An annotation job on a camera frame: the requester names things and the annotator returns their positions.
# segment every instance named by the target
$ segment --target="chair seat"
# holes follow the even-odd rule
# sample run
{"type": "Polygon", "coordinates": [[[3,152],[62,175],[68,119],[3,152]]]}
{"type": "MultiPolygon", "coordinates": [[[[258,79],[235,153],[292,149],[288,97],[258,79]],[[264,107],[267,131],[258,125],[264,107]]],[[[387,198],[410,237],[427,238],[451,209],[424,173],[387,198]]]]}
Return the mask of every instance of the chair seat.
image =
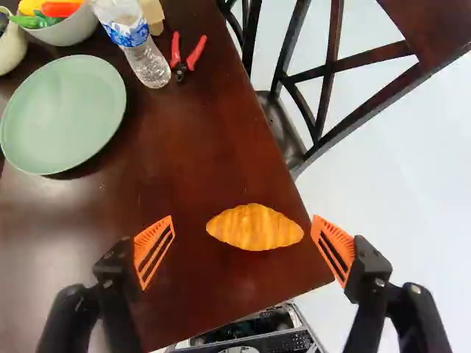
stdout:
{"type": "Polygon", "coordinates": [[[267,90],[256,91],[258,103],[262,106],[278,147],[291,175],[303,164],[306,147],[294,128],[291,119],[280,99],[270,95],[267,90]]]}

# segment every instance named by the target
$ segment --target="white bowl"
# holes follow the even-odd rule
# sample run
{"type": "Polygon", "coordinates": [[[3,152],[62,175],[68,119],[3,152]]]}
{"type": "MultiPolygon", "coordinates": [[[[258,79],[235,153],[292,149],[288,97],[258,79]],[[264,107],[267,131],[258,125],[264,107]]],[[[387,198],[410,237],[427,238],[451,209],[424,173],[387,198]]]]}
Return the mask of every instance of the white bowl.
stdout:
{"type": "Polygon", "coordinates": [[[98,19],[87,1],[71,16],[50,27],[27,29],[30,35],[52,46],[73,46],[90,37],[98,19]]]}
{"type": "MultiPolygon", "coordinates": [[[[11,12],[1,7],[2,12],[11,12]]],[[[24,31],[19,25],[9,22],[5,33],[0,37],[0,76],[13,70],[24,58],[27,49],[24,31]]]]}

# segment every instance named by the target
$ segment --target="plastic water bottle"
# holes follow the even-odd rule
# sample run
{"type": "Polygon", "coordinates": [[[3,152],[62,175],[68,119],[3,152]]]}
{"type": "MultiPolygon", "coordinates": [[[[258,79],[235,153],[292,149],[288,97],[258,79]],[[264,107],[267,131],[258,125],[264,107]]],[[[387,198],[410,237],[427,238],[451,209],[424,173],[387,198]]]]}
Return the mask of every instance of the plastic water bottle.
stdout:
{"type": "Polygon", "coordinates": [[[170,67],[149,34],[138,0],[91,0],[91,5],[140,81],[149,88],[165,86],[171,77],[170,67]]]}

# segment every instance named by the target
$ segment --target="white floor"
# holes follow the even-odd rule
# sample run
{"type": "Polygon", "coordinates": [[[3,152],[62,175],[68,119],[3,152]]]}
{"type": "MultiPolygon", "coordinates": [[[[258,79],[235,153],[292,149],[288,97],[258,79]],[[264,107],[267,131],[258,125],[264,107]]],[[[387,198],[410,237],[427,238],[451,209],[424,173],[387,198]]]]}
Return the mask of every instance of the white floor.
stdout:
{"type": "MultiPolygon", "coordinates": [[[[269,89],[294,0],[265,1],[252,83],[269,89]]],[[[234,9],[240,17],[240,2],[234,9]]],[[[312,1],[289,73],[321,65],[327,48],[329,0],[312,1]]],[[[402,39],[375,0],[346,0],[340,57],[402,39]]],[[[337,74],[325,131],[416,60],[407,57],[337,74]]],[[[454,352],[468,352],[471,284],[471,54],[457,60],[377,115],[317,160],[298,179],[311,214],[362,234],[394,266],[392,281],[418,282],[436,300],[454,352]]],[[[320,79],[298,86],[316,112],[320,79]]],[[[312,145],[296,105],[282,99],[312,145]]],[[[341,352],[355,315],[333,283],[297,298],[329,352],[341,352]]],[[[398,352],[388,323],[380,352],[398,352]]]]}

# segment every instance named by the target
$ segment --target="mug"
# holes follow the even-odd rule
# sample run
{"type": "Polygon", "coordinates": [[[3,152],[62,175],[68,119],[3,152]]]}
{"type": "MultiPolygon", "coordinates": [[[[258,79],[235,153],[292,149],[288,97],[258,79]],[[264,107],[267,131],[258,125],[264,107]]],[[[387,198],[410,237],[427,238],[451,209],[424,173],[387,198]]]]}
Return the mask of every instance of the mug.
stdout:
{"type": "MultiPolygon", "coordinates": [[[[5,6],[0,6],[0,12],[12,15],[5,6]]],[[[0,76],[18,66],[26,55],[27,47],[24,30],[10,21],[5,33],[0,37],[0,76]]]]}

